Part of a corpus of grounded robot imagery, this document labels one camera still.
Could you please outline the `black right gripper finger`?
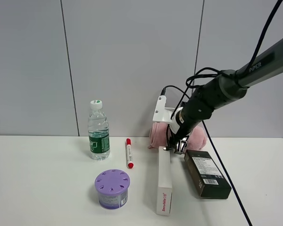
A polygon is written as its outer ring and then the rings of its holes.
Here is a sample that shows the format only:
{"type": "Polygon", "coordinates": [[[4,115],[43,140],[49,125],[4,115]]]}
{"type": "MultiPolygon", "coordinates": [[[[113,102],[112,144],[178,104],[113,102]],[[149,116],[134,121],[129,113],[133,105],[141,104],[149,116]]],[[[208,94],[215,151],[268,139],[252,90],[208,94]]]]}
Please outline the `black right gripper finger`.
{"type": "Polygon", "coordinates": [[[170,151],[170,152],[173,152],[174,151],[174,145],[172,143],[170,144],[167,144],[164,148],[163,148],[164,151],[170,151]]]}

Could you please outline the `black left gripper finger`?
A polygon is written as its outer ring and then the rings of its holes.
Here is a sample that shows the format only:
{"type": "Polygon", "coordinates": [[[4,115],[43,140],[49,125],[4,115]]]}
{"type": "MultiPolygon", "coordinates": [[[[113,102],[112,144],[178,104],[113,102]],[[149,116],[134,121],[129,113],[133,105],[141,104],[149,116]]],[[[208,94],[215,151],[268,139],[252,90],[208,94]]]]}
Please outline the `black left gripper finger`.
{"type": "Polygon", "coordinates": [[[181,139],[177,142],[175,146],[175,153],[176,154],[183,154],[184,150],[186,149],[188,141],[186,139],[181,139]]]}

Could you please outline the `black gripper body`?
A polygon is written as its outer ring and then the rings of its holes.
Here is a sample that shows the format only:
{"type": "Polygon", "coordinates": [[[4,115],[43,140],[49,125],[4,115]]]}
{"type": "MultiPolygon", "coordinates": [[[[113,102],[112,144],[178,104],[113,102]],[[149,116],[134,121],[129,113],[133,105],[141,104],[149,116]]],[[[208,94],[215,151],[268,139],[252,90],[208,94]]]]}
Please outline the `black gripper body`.
{"type": "MultiPolygon", "coordinates": [[[[177,114],[176,115],[176,121],[179,122],[179,120],[183,120],[183,118],[181,117],[180,114],[177,114]]],[[[179,140],[181,140],[181,139],[188,140],[189,139],[189,136],[192,133],[193,129],[191,128],[190,125],[184,123],[184,120],[183,120],[183,122],[180,124],[180,128],[179,128],[179,130],[176,134],[174,134],[171,131],[170,143],[172,143],[174,145],[174,150],[175,150],[175,146],[176,146],[176,144],[179,140]]]]}

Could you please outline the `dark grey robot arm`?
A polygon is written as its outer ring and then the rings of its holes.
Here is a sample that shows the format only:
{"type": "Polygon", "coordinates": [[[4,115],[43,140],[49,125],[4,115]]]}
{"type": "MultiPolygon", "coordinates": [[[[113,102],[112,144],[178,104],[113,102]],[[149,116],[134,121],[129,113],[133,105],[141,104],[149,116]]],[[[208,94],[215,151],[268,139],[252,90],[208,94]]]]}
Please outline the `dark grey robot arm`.
{"type": "Polygon", "coordinates": [[[180,100],[171,111],[166,129],[165,150],[183,153],[180,142],[186,141],[193,129],[223,106],[243,98],[247,90],[283,73],[283,38],[239,70],[219,71],[206,67],[211,74],[198,71],[186,80],[186,88],[195,91],[187,102],[180,100]]]}

